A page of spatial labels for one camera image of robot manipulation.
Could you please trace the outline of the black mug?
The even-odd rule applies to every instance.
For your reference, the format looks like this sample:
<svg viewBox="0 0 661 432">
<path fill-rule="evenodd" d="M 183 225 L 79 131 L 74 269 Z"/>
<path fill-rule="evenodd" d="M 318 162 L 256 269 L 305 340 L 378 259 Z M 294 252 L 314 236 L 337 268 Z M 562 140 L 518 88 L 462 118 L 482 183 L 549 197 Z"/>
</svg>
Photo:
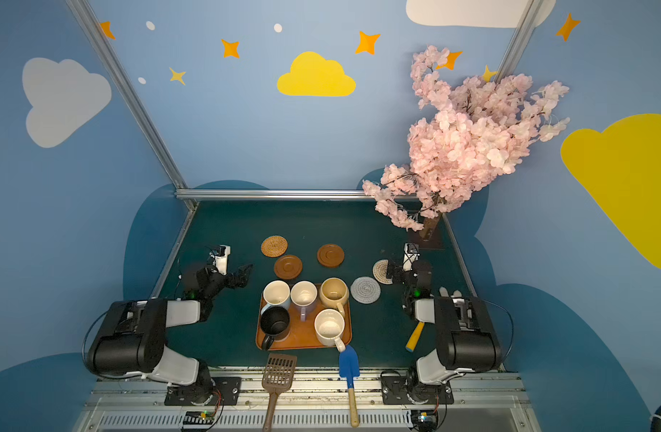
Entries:
<svg viewBox="0 0 661 432">
<path fill-rule="evenodd" d="M 271 306 L 260 316 L 260 329 L 264 334 L 262 350 L 269 350 L 275 342 L 285 339 L 290 331 L 291 319 L 288 309 Z"/>
</svg>

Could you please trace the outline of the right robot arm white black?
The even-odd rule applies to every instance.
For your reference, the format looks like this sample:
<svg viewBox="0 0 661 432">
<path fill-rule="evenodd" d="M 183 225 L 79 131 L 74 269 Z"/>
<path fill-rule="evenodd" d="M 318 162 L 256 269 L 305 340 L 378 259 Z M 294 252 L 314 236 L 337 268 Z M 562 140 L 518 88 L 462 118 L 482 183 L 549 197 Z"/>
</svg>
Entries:
<svg viewBox="0 0 661 432">
<path fill-rule="evenodd" d="M 384 260 L 373 273 L 381 284 L 403 284 L 403 311 L 416 326 L 405 349 L 413 353 L 427 325 L 435 347 L 418 358 L 405 375 L 383 372 L 385 405 L 451 403 L 450 382 L 467 374 L 489 372 L 503 363 L 503 351 L 485 302 L 477 297 L 431 293 L 432 266 L 415 254 L 402 264 Z"/>
</svg>

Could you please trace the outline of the woven rattan coaster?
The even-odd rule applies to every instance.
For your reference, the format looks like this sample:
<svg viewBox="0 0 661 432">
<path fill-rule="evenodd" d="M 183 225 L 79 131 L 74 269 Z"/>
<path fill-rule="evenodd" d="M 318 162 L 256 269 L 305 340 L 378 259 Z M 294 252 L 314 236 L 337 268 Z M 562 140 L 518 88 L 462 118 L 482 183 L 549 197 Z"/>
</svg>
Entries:
<svg viewBox="0 0 661 432">
<path fill-rule="evenodd" d="M 287 252 L 288 241 L 278 235 L 269 236 L 261 243 L 261 253 L 265 257 L 282 257 Z"/>
</svg>

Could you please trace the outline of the purple mug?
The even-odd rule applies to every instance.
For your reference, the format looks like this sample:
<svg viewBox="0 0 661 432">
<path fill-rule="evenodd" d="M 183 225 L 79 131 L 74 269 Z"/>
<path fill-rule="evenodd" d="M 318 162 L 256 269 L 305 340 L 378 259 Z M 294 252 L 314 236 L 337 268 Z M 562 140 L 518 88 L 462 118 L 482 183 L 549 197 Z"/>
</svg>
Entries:
<svg viewBox="0 0 661 432">
<path fill-rule="evenodd" d="M 293 285 L 290 293 L 292 304 L 299 311 L 299 320 L 307 321 L 315 309 L 318 297 L 316 285 L 309 281 L 300 281 Z"/>
</svg>

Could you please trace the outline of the light blue mug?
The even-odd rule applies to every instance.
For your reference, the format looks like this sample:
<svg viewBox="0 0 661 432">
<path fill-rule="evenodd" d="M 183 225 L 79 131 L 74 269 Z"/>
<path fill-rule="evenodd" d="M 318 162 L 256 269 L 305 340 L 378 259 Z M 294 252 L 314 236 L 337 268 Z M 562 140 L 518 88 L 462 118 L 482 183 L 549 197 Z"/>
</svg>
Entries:
<svg viewBox="0 0 661 432">
<path fill-rule="evenodd" d="M 282 307 L 288 310 L 291 305 L 290 293 L 291 289 L 286 281 L 276 280 L 270 282 L 266 285 L 262 293 L 264 306 L 261 308 L 260 313 L 263 314 L 272 307 Z"/>
</svg>

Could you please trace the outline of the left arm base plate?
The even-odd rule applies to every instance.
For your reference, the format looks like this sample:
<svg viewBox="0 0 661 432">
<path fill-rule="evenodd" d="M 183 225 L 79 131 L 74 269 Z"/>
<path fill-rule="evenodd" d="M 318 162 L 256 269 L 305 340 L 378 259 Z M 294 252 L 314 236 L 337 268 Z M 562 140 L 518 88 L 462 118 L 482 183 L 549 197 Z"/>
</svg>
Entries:
<svg viewBox="0 0 661 432">
<path fill-rule="evenodd" d="M 164 400 L 165 406 L 202 407 L 234 406 L 240 395 L 242 378 L 239 376 L 211 377 L 204 383 L 170 385 Z"/>
</svg>

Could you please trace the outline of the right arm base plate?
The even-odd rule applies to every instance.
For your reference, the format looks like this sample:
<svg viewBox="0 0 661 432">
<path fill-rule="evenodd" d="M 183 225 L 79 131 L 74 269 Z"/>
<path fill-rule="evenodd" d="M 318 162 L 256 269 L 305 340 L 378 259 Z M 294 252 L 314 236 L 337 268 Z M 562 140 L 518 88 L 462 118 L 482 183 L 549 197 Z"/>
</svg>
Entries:
<svg viewBox="0 0 661 432">
<path fill-rule="evenodd" d="M 421 383 L 415 376 L 381 375 L 381 395 L 384 405 L 453 404 L 454 395 L 448 385 Z"/>
</svg>

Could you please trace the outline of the beige glazed mug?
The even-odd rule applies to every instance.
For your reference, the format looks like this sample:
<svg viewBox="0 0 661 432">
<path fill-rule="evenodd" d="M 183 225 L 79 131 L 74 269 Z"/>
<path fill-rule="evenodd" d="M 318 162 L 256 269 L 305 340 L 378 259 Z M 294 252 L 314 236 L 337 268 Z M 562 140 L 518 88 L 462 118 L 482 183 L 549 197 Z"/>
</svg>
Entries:
<svg viewBox="0 0 661 432">
<path fill-rule="evenodd" d="M 321 303 L 326 308 L 337 310 L 346 317 L 345 305 L 348 302 L 350 292 L 348 286 L 339 278 L 326 279 L 320 287 L 319 296 Z"/>
</svg>

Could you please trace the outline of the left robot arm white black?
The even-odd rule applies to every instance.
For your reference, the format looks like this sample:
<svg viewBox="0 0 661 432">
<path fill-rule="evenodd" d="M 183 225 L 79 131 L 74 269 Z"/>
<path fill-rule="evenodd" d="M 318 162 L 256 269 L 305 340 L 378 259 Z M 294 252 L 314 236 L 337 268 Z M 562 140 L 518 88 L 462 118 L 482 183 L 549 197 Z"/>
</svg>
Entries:
<svg viewBox="0 0 661 432">
<path fill-rule="evenodd" d="M 101 323 L 82 361 L 98 377 L 134 377 L 168 385 L 168 406 L 222 406 L 225 392 L 212 378 L 207 363 L 168 347 L 167 329 L 206 322 L 215 296 L 225 289 L 244 288 L 253 265 L 223 273 L 214 265 L 197 268 L 182 278 L 184 298 L 114 302 L 98 317 Z"/>
</svg>

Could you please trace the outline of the wooden coaster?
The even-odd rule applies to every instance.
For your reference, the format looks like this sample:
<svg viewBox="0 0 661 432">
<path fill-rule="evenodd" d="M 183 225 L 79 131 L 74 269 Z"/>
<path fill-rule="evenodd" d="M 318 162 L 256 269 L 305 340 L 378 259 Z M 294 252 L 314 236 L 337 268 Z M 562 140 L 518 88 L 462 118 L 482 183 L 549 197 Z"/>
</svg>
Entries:
<svg viewBox="0 0 661 432">
<path fill-rule="evenodd" d="M 274 264 L 274 273 L 279 279 L 294 280 L 303 271 L 303 261 L 294 255 L 280 257 Z"/>
<path fill-rule="evenodd" d="M 340 266 L 345 259 L 344 250 L 336 244 L 326 244 L 317 251 L 318 262 L 328 268 Z"/>
</svg>

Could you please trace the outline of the grey woven coaster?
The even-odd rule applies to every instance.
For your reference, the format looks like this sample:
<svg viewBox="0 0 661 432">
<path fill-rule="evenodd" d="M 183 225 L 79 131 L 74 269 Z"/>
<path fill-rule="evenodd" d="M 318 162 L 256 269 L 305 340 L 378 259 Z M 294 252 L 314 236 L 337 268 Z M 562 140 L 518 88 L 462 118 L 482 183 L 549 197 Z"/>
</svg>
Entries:
<svg viewBox="0 0 661 432">
<path fill-rule="evenodd" d="M 381 295 L 381 286 L 373 277 L 358 277 L 350 286 L 350 293 L 356 302 L 372 304 Z"/>
</svg>

